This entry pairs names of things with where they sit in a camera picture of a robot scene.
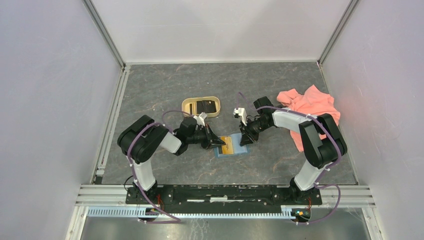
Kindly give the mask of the blue card holder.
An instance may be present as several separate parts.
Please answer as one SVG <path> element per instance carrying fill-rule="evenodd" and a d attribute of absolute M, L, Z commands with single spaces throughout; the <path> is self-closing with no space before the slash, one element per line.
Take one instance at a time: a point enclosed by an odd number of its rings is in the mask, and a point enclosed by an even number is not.
<path fill-rule="evenodd" d="M 224 141 L 225 145 L 214 148 L 214 154 L 216 158 L 233 157 L 250 153 L 248 145 L 240 145 L 242 138 L 241 133 L 224 135 L 220 136 L 219 138 Z"/>

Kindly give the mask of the orange VIP card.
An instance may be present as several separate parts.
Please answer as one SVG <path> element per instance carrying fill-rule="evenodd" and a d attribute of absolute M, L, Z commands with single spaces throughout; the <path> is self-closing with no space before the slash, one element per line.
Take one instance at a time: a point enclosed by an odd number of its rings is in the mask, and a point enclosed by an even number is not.
<path fill-rule="evenodd" d="M 218 148 L 218 153 L 220 155 L 233 155 L 235 153 L 232 137 L 230 135 L 221 136 L 223 141 L 225 141 L 226 145 Z"/>

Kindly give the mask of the beige card tray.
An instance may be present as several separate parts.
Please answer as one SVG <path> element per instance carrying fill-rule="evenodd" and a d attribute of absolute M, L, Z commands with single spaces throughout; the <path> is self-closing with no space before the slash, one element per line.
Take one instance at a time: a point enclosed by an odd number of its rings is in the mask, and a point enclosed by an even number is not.
<path fill-rule="evenodd" d="M 216 96 L 186 98 L 181 103 L 181 110 L 196 116 L 206 113 L 208 118 L 214 118 L 221 111 L 221 102 Z"/>

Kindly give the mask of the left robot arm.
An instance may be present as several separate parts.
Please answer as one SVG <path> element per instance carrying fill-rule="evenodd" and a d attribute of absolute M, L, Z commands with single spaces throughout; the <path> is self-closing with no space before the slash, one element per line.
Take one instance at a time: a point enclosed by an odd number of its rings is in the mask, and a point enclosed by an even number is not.
<path fill-rule="evenodd" d="M 158 184 L 151 157 L 158 148 L 179 156 L 189 145 L 200 145 L 207 150 L 226 144 L 205 123 L 206 116 L 205 113 L 186 116 L 179 128 L 170 131 L 164 124 L 144 115 L 119 135 L 117 145 L 128 159 L 134 177 L 133 185 L 138 190 L 137 196 L 145 204 L 151 204 L 157 198 Z"/>

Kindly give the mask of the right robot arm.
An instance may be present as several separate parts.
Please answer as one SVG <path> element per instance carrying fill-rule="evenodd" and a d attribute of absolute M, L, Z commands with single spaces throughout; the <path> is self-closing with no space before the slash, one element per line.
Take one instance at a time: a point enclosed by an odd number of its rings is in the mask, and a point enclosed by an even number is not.
<path fill-rule="evenodd" d="M 334 118 L 329 113 L 313 115 L 274 106 L 266 96 L 257 99 L 251 109 L 257 112 L 253 119 L 248 118 L 242 107 L 233 110 L 233 116 L 240 119 L 241 146 L 257 142 L 259 134 L 271 127 L 300 135 L 306 160 L 299 173 L 290 180 L 287 194 L 293 203 L 302 204 L 317 189 L 324 172 L 348 151 Z"/>

